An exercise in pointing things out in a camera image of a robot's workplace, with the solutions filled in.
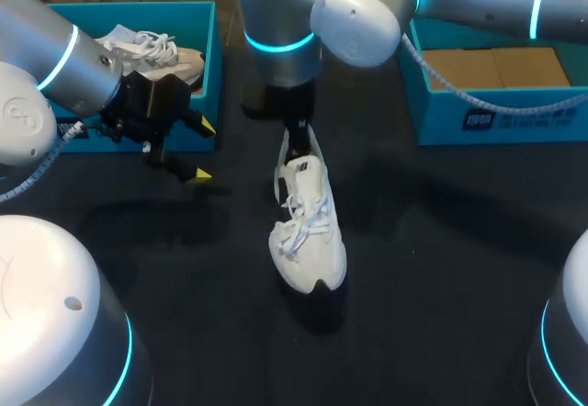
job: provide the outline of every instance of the white sneaker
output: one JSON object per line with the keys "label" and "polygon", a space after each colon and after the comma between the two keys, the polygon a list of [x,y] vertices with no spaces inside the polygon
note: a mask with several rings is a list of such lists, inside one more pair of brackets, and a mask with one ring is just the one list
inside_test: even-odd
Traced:
{"label": "white sneaker", "polygon": [[167,34],[135,32],[117,25],[107,36],[96,41],[122,59],[124,75],[137,71],[155,81],[173,73],[192,85],[204,72],[202,53],[178,48],[173,39]]}
{"label": "white sneaker", "polygon": [[329,176],[314,132],[313,154],[284,165],[288,131],[280,150],[276,181],[277,202],[286,209],[269,235],[269,250],[284,280],[310,294],[322,281],[330,290],[345,280],[347,257],[334,207]]}

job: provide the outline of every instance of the black tablecloth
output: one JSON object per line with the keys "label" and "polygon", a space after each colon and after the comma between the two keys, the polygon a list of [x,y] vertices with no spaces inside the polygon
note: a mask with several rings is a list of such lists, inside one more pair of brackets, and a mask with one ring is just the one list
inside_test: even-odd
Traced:
{"label": "black tablecloth", "polygon": [[193,157],[208,185],[64,155],[1,211],[86,245],[150,349],[157,405],[526,405],[526,349],[588,227],[588,146],[418,148],[395,62],[327,58],[315,129],[349,265],[345,321],[323,331],[269,256],[282,129],[240,111],[252,70],[227,51],[220,148]]}

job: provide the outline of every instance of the white shoelace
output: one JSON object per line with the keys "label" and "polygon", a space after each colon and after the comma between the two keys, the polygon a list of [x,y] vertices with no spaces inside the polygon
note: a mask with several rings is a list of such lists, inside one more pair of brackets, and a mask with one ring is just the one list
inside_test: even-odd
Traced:
{"label": "white shoelace", "polygon": [[169,37],[167,34],[139,31],[137,42],[141,44],[142,52],[133,55],[132,58],[134,60],[150,59],[161,65],[176,62],[177,46],[173,39],[175,39],[174,36]]}
{"label": "white shoelace", "polygon": [[282,207],[287,208],[292,218],[288,222],[281,223],[283,230],[290,231],[290,234],[282,241],[278,247],[279,252],[292,258],[298,249],[306,242],[309,236],[313,234],[326,234],[331,231],[331,220],[325,218],[319,220],[323,214],[329,216],[327,205],[327,196],[324,196],[317,202],[315,210],[306,215],[304,204],[298,195],[290,195]]}

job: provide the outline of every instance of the white cable wrap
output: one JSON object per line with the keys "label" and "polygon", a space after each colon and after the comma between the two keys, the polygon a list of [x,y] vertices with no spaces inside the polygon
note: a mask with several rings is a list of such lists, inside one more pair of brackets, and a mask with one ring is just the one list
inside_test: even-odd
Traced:
{"label": "white cable wrap", "polygon": [[51,167],[51,165],[53,164],[57,156],[61,153],[65,145],[68,142],[70,142],[73,138],[75,138],[76,135],[79,135],[83,132],[82,126],[84,126],[84,123],[82,123],[82,121],[78,121],[67,132],[65,132],[62,140],[55,144],[53,149],[51,149],[51,151],[47,154],[47,156],[40,164],[40,166],[37,168],[37,170],[35,170],[35,172],[33,172],[33,174],[29,176],[22,184],[0,195],[0,202],[5,202],[9,199],[12,199],[13,197],[17,197],[21,193],[27,191],[27,189],[33,186],[37,181],[39,181],[39,179]]}
{"label": "white cable wrap", "polygon": [[543,114],[546,112],[555,112],[556,110],[562,109],[569,109],[572,107],[576,107],[579,104],[583,103],[584,101],[588,100],[588,95],[581,94],[579,96],[573,96],[572,98],[568,98],[567,100],[560,101],[559,103],[554,103],[552,105],[546,106],[537,106],[537,107],[504,107],[504,106],[497,106],[493,105],[492,103],[488,103],[486,101],[482,101],[475,96],[471,96],[460,89],[457,89],[453,86],[446,78],[443,77],[440,73],[438,73],[433,67],[419,54],[419,51],[411,43],[411,40],[408,38],[406,34],[402,35],[402,43],[406,47],[407,51],[411,54],[411,56],[419,63],[423,69],[425,69],[432,77],[434,77],[439,83],[441,83],[444,87],[446,87],[449,91],[453,94],[461,98],[462,100],[467,101],[474,107],[480,109],[490,110],[492,112],[496,112],[498,114],[508,114],[508,115],[535,115],[535,114]]}

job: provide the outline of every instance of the robotic arm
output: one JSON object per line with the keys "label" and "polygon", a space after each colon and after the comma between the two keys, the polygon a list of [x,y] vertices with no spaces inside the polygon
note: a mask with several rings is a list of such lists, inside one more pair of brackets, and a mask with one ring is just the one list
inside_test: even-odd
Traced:
{"label": "robotic arm", "polygon": [[384,63],[413,17],[588,43],[588,0],[238,0],[268,85],[291,88],[320,69],[320,41],[358,67]]}
{"label": "robotic arm", "polygon": [[147,163],[181,181],[197,175],[164,156],[166,133],[179,119],[209,137],[214,131],[189,108],[189,87],[174,75],[152,82],[122,75],[119,57],[37,0],[0,0],[0,164],[43,158],[56,122],[48,99],[79,118],[99,116],[114,141],[147,142]]}

